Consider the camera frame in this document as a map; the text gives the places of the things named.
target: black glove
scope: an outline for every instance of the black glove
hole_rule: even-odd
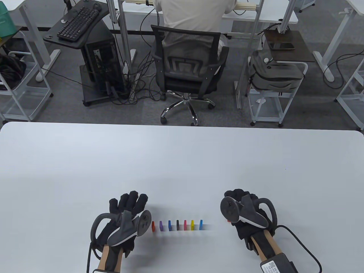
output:
[[[123,194],[120,197],[120,201],[116,199],[111,199],[110,203],[110,213],[119,214],[124,212],[124,210],[128,210],[131,212],[132,217],[134,218],[138,213],[141,213],[145,204],[148,201],[148,196],[145,194],[141,194],[138,199],[138,193],[136,191],[131,191],[130,194]],[[119,226],[115,221],[111,220],[108,224],[106,224],[105,228],[101,231],[100,235],[96,239],[97,246],[96,248],[99,251],[103,251],[104,245],[107,244],[107,239]],[[134,249],[134,240],[136,236],[131,237],[126,242],[114,247],[110,247],[109,255],[113,252],[116,257],[118,256],[120,249],[122,248],[125,252],[125,257],[129,255],[129,253]]]
[[[232,198],[234,198],[236,201],[241,201],[241,198],[245,195],[250,195],[250,198],[252,200],[257,200],[258,197],[255,194],[251,194],[248,191],[243,191],[242,189],[235,189],[233,191],[228,190],[227,192],[225,192],[224,196],[230,196]],[[266,228],[270,234],[273,236],[274,235],[274,227],[272,225],[272,221],[268,218],[267,214],[265,213],[264,210],[260,209],[259,207],[255,207],[255,210],[257,213],[259,213],[260,215],[262,215],[263,217],[265,217],[268,221],[268,228]],[[251,224],[248,223],[244,223],[242,221],[238,221],[237,223],[231,223],[233,226],[236,227],[236,230],[238,231],[238,236],[240,238],[240,240],[245,239],[246,243],[248,242],[248,240],[250,240],[250,237],[252,235],[254,235],[257,232],[262,231],[263,229],[253,226]]]

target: white shirt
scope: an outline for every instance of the white shirt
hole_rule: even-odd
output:
[[[164,26],[195,31],[220,32],[222,16],[233,11],[237,0],[153,0],[163,11]]]

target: computer tower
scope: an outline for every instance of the computer tower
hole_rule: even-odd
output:
[[[107,92],[106,82],[109,82],[119,97],[129,97],[130,91],[125,88],[114,36],[103,21],[90,33],[82,54],[89,77],[100,92]]]

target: chrome chair base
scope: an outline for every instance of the chrome chair base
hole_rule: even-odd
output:
[[[168,94],[177,97],[178,99],[180,99],[179,101],[172,103],[170,106],[168,106],[166,109],[163,110],[162,114],[161,114],[161,123],[162,124],[166,124],[167,123],[167,119],[166,119],[166,114],[171,111],[173,108],[181,105],[181,104],[186,104],[188,109],[190,110],[191,116],[192,116],[192,120],[193,123],[191,123],[191,126],[198,126],[198,119],[197,119],[197,114],[195,112],[195,110],[192,107],[191,101],[197,101],[197,102],[206,102],[208,103],[208,107],[209,109],[213,109],[215,108],[215,103],[210,100],[210,99],[199,99],[199,98],[192,98],[190,93],[183,93],[183,95],[173,92],[173,91],[167,91]]]

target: black bag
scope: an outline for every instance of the black bag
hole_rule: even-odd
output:
[[[5,79],[11,89],[16,87],[25,74],[27,65],[14,57],[0,54],[0,74]],[[0,85],[0,90],[7,90],[4,85]]]

